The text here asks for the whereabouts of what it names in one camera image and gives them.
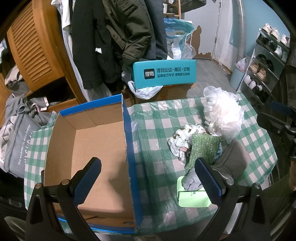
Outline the person right hand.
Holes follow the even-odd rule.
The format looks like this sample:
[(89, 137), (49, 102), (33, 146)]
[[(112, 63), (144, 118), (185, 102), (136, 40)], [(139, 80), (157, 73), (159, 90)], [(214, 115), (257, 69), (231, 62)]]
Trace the person right hand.
[(294, 192), (296, 190), (296, 178), (295, 178), (295, 174), (293, 172), (290, 172), (288, 184), (289, 184), (289, 187), (292, 190), (292, 192)]

